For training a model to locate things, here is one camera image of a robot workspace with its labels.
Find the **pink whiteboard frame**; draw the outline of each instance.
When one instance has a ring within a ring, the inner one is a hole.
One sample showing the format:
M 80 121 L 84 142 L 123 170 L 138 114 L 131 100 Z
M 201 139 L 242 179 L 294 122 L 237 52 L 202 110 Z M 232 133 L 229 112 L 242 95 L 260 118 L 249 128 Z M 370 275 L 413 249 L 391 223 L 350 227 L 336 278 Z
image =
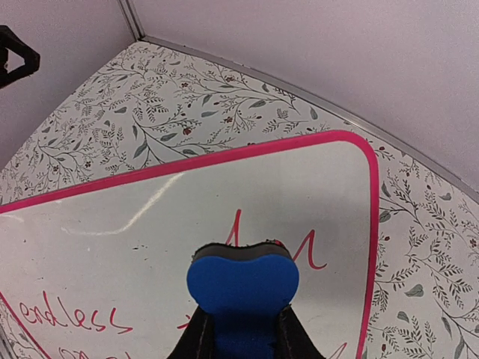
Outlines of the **pink whiteboard frame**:
M 294 150 L 296 148 L 313 146 L 315 144 L 327 144 L 336 141 L 349 142 L 356 145 L 366 156 L 370 172 L 369 264 L 367 269 L 367 284 L 361 324 L 361 334 L 359 336 L 359 344 L 356 351 L 356 359 L 360 359 L 364 350 L 364 343 L 366 340 L 367 324 L 369 322 L 369 315 L 373 298 L 374 276 L 376 271 L 376 251 L 378 245 L 379 231 L 379 167 L 377 157 L 373 148 L 365 139 L 363 139 L 359 135 L 346 131 L 322 132 L 313 135 L 266 142 L 263 144 L 254 144 L 247 147 L 212 153 L 209 155 L 199 156 L 176 162 L 169 162 L 163 165 L 132 171 L 126 174 L 120 174 L 113 177 L 106 177 L 104 179 L 98 179 L 92 182 L 83 183 L 81 185 L 75 185 L 73 187 L 53 191 L 47 194 L 41 194 L 36 197 L 26 198 L 24 200 L 19 200 L 14 203 L 9 203 L 4 206 L 0 206 L 0 214 L 11 212 L 17 209 L 23 209 L 30 206 L 35 206 L 37 204 L 51 202 L 53 200 L 60 200 L 79 194 L 99 191 L 101 189 L 107 189 L 115 187 L 117 185 L 126 185 L 128 183 L 148 180 L 151 178 L 175 174 L 178 172 L 194 170 L 196 168 L 219 165 L 225 162 L 248 159 L 251 157 L 268 155 L 270 153 Z M 20 321 L 19 317 L 15 314 L 13 308 L 9 305 L 7 299 L 2 292 L 0 292 L 0 299 L 5 303 L 7 309 L 11 312 L 12 316 L 18 322 L 20 327 L 28 335 L 31 341 L 39 348 L 43 355 L 45 355 L 47 359 L 52 359 L 52 357 L 50 357 L 45 352 L 42 346 L 36 341 L 35 338 L 33 338 L 33 336 L 30 334 L 24 324 Z

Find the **leaf pattern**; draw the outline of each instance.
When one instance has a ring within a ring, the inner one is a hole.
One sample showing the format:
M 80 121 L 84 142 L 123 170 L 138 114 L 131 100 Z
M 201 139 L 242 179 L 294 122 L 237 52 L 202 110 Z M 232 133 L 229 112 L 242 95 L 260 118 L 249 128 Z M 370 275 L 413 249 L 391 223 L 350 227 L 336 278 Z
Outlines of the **leaf pattern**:
M 363 358 L 478 359 L 478 204 L 351 123 L 201 58 L 145 42 L 122 51 L 0 172 L 0 204 L 333 129 L 366 138 L 379 161 L 378 260 Z M 1 301 L 0 324 L 19 358 L 44 358 Z

